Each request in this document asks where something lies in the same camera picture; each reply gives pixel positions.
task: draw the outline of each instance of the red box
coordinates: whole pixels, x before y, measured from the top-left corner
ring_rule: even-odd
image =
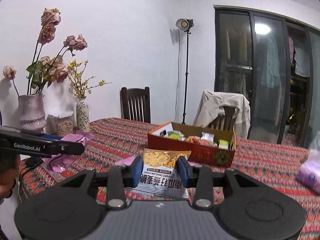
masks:
[[[158,134],[163,130],[170,129],[182,132],[188,136],[202,136],[202,132],[214,134],[214,141],[219,139],[230,141],[229,150],[219,149],[189,142],[182,142],[169,138],[160,137]],[[167,151],[191,151],[189,161],[211,166],[230,167],[236,149],[236,135],[233,131],[222,131],[211,128],[190,126],[175,122],[168,122],[148,133],[148,148]]]

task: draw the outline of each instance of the wooden chair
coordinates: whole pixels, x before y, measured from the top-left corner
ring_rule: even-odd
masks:
[[[233,131],[233,126],[235,124],[236,119],[232,118],[236,109],[230,106],[224,106],[224,114],[218,115],[216,119],[214,119],[209,125],[209,128],[223,130],[223,131]]]
[[[123,87],[121,102],[124,119],[151,123],[149,87],[145,89]]]

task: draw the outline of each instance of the lamp head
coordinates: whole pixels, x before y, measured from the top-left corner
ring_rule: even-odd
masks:
[[[176,27],[180,31],[183,31],[183,32],[189,30],[192,26],[193,26],[193,20],[192,19],[179,19],[176,22]]]

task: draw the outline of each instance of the floral ceramic vase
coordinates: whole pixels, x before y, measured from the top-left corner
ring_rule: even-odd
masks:
[[[77,129],[82,132],[90,132],[89,107],[85,98],[79,98],[76,105]]]
[[[18,103],[22,128],[43,132],[46,120],[42,93],[19,96]]]

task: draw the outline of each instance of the red patterned tablecloth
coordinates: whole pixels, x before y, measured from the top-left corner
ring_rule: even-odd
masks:
[[[94,137],[81,157],[63,173],[48,171],[44,164],[28,172],[22,182],[26,195],[37,194],[83,169],[107,171],[123,158],[142,155],[147,146],[147,133],[155,126],[117,118],[92,122]],[[237,139],[232,166],[298,201],[307,216],[300,240],[314,240],[320,239],[320,196],[295,180],[300,157],[305,152],[298,147]],[[223,168],[214,167],[213,170],[223,171]],[[188,191],[192,198],[194,189]],[[105,195],[106,189],[99,188],[97,202],[104,203]],[[126,196],[131,199],[163,199],[132,192],[126,192]],[[223,201],[221,188],[214,189],[214,197],[215,203]]]

